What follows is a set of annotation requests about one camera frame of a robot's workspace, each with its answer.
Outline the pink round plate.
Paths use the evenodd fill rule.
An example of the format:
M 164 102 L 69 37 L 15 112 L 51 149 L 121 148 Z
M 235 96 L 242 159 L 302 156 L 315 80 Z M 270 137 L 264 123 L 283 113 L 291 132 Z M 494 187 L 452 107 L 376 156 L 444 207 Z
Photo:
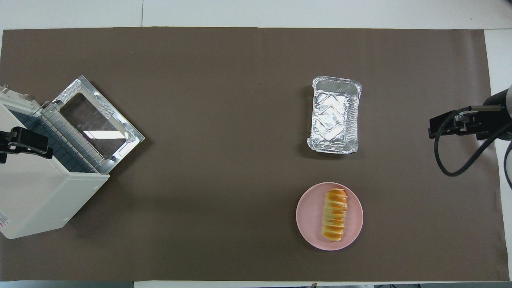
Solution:
M 321 234 L 324 195 L 333 188 L 343 188 L 348 196 L 344 235 L 340 241 L 331 242 Z M 364 222 L 362 205 L 357 196 L 346 186 L 336 182 L 322 182 L 307 189 L 296 207 L 296 224 L 302 237 L 321 250 L 341 250 L 360 235 Z

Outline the brown table mat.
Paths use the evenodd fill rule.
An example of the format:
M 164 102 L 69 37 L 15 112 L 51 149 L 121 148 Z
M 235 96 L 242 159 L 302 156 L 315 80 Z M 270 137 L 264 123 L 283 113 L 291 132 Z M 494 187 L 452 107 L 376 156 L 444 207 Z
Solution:
M 53 100 L 85 76 L 145 137 L 58 230 L 0 236 L 0 281 L 507 281 L 494 148 L 458 177 L 429 120 L 491 95 L 481 30 L 6 30 L 0 84 Z M 358 151 L 315 152 L 318 76 L 362 85 Z M 315 184 L 360 200 L 360 235 L 309 244 Z

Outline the cream toaster oven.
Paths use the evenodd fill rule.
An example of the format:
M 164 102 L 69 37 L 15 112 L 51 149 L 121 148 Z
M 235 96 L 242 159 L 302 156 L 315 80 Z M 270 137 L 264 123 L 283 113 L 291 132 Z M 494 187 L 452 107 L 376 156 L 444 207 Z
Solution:
M 0 131 L 25 128 L 8 108 L 35 112 L 41 107 L 29 95 L 1 86 Z M 62 228 L 109 179 L 107 174 L 69 172 L 54 157 L 7 156 L 0 164 L 0 233 L 8 239 Z

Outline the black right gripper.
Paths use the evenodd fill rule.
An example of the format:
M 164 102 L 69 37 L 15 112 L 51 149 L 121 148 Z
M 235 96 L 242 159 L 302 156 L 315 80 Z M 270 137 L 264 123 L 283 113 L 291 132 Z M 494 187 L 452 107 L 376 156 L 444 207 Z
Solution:
M 434 139 L 440 132 L 444 135 L 472 135 L 477 140 L 489 139 L 505 125 L 511 123 L 511 91 L 503 90 L 490 96 L 482 105 L 470 106 L 468 113 L 461 116 L 463 129 L 460 132 L 460 122 L 457 114 L 443 113 L 428 121 L 428 138 Z

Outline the golden ridged bread loaf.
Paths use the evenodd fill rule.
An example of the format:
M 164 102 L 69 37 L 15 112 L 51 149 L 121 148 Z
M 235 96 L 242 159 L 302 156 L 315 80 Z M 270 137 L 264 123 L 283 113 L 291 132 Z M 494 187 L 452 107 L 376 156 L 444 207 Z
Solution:
M 331 242 L 340 241 L 344 235 L 347 199 L 343 188 L 333 188 L 324 195 L 321 234 Z

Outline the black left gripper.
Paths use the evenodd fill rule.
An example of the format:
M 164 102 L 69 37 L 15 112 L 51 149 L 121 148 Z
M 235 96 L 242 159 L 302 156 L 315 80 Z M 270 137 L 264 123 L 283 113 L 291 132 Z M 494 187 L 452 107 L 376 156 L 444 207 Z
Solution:
M 49 146 L 48 137 L 15 126 L 10 132 L 0 131 L 0 164 L 7 162 L 8 154 L 31 154 L 51 159 L 53 149 Z

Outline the glass oven door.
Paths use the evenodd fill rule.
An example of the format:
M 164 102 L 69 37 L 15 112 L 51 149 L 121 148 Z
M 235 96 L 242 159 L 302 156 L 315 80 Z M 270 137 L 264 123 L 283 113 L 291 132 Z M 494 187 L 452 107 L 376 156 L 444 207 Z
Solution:
M 91 172 L 108 174 L 145 140 L 84 76 L 79 76 L 48 108 L 48 120 Z

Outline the aluminium foil tray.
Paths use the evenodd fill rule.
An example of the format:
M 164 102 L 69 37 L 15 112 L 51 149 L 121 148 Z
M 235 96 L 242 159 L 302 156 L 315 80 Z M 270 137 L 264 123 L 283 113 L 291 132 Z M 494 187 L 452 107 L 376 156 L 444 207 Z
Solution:
M 318 76 L 314 90 L 309 148 L 348 155 L 358 151 L 358 108 L 362 85 L 355 80 Z

